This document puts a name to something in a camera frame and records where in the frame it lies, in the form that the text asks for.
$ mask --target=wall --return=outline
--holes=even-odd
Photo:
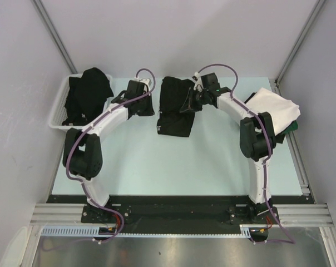
[[[300,105],[298,139],[319,203],[336,225],[336,0],[329,1],[281,83]]]
[[[31,1],[0,1],[0,259],[51,183],[64,136],[47,117],[66,75]]]
[[[43,0],[79,72],[96,65],[114,77],[143,66],[190,77],[218,62],[275,78],[315,2]]]

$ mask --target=white table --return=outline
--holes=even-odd
[[[113,79],[114,94],[129,79]],[[134,116],[103,142],[101,179],[113,195],[247,195],[249,169],[239,147],[239,127],[213,106],[195,116],[188,138],[158,135],[156,124],[162,78],[153,93],[156,115]],[[234,78],[219,78],[232,87]],[[270,88],[265,77],[241,78],[236,95],[246,100],[259,88]],[[270,163],[272,195],[301,195],[287,141],[277,144]],[[79,182],[66,177],[60,163],[52,195],[83,195]]]

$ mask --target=black cloth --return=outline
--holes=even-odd
[[[102,113],[107,98],[113,96],[110,81],[98,68],[86,70],[81,78],[69,77],[65,103],[68,118],[62,125],[83,126]]]
[[[165,77],[161,86],[160,116],[157,122],[159,135],[189,137],[194,123],[194,112],[180,113],[189,88],[194,88],[194,82]]]

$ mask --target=metal post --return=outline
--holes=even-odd
[[[296,54],[298,53],[300,47],[302,46],[303,42],[305,41],[305,38],[307,34],[310,32],[310,29],[312,28],[314,22],[317,20],[318,16],[320,15],[323,7],[325,6],[327,0],[318,0],[315,4],[311,14],[309,15],[307,22],[305,23],[302,32],[298,36],[297,41],[295,42],[293,49],[291,50],[288,58],[283,64],[283,67],[281,68],[275,82],[277,85],[280,84],[280,81],[283,79],[285,72],[288,70],[290,64],[292,63],[293,59],[295,58]]]
[[[41,17],[43,23],[45,24],[46,28],[48,29],[54,43],[56,44],[57,48],[59,49],[59,52],[61,53],[65,63],[67,64],[68,68],[70,69],[72,74],[77,74],[78,71],[76,67],[74,66],[74,63],[72,62],[55,26],[53,25],[51,18],[49,17],[43,3],[41,0],[31,0],[33,3],[35,9],[37,10],[39,16]]]

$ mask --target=white plastic basket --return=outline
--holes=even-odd
[[[65,77],[61,84],[61,88],[58,91],[58,94],[56,96],[55,102],[53,104],[51,113],[50,113],[50,119],[48,121],[48,125],[50,128],[54,129],[60,129],[62,131],[68,131],[70,128],[76,128],[76,129],[81,129],[83,126],[62,126],[62,122],[68,118],[67,115],[67,110],[64,107],[66,104],[67,96],[69,93],[69,77],[78,77],[80,78],[82,76],[81,74],[74,74],[74,75],[69,75]],[[111,75],[106,75],[109,81],[112,80]],[[103,110],[107,108],[109,104],[109,98],[105,102],[103,106]]]

